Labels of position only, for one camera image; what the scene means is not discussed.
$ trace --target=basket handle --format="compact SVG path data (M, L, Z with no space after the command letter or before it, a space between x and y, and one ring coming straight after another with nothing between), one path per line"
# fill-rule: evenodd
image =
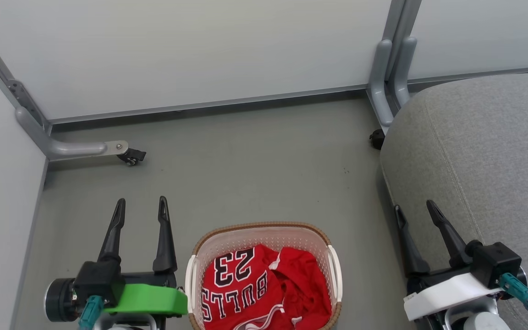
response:
M339 263L339 258L333 246L327 246L329 248L329 269L331 270L331 278L333 280L333 287L335 288L335 298L338 303L341 303L341 297L343 296L343 280L341 278L341 265Z
M185 288L187 289L187 309L189 314L193 313L195 306L195 274L197 273L197 256L191 255L189 263L187 264L187 271L185 272Z

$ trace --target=gray sofa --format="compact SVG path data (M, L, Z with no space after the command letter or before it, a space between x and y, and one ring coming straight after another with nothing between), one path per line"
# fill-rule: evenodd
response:
M503 242L528 278L528 73L441 84L396 115L381 151L395 204L432 270L449 267L425 201L434 200L463 239ZM511 329L528 329L516 299L501 301Z

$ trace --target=floor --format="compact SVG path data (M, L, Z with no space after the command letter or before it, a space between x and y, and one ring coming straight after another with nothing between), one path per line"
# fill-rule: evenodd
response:
M305 221L332 240L343 270L336 330L413 329L390 201L369 134L367 99L191 116L55 134L73 141L127 140L148 152L138 166L113 157L51 166L21 295L18 330L73 330L42 313L51 280L74 277L97 257L117 200L126 199L122 270L149 271L159 196L168 199L178 271L206 232L255 221ZM168 330L192 329L188 318Z

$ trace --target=red fabric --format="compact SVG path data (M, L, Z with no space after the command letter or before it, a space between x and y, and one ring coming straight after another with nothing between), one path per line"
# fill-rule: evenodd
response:
M201 297L206 330L316 330L331 317L315 257L293 248L260 244L217 257Z

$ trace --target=plastic basket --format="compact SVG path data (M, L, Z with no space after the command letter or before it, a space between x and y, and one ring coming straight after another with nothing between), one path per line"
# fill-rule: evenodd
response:
M205 330L201 309L201 288L208 265L218 256L257 244L280 251L293 247L312 253L327 281L331 296L331 318L320 330L330 330L341 311L343 283L337 253L329 238L306 223L270 222L234 225L209 232L195 246L187 265L185 288L188 295L189 321L195 330Z

